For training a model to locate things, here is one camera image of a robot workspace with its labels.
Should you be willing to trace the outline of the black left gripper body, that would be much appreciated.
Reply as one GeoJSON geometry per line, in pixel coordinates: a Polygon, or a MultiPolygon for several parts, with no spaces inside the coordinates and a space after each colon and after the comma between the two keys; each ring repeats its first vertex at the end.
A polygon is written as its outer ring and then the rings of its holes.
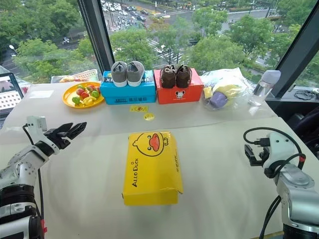
{"type": "Polygon", "coordinates": [[[53,128],[46,131],[44,135],[52,141],[58,149],[65,149],[71,143],[68,139],[66,139],[68,131],[65,129],[53,128]]]}

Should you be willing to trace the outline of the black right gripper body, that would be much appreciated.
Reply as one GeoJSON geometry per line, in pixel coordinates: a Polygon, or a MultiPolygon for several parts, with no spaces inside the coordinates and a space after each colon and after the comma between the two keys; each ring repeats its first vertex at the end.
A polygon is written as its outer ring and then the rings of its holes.
{"type": "Polygon", "coordinates": [[[263,151],[259,153],[259,157],[261,160],[259,160],[259,163],[265,163],[266,160],[269,158],[270,155],[270,151],[269,151],[269,147],[265,146],[263,147],[263,151]]]}

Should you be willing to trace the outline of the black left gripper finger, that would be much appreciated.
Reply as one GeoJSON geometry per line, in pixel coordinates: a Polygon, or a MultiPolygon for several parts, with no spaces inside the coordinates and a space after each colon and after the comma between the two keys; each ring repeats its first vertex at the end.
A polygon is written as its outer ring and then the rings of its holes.
{"type": "Polygon", "coordinates": [[[66,123],[61,125],[57,129],[57,136],[73,136],[73,129],[72,129],[73,123],[66,123]]]}
{"type": "Polygon", "coordinates": [[[77,137],[81,132],[84,131],[84,129],[86,128],[87,123],[86,122],[82,122],[82,123],[78,123],[75,126],[72,126],[69,130],[68,130],[68,138],[73,140],[75,137],[77,137]]]}

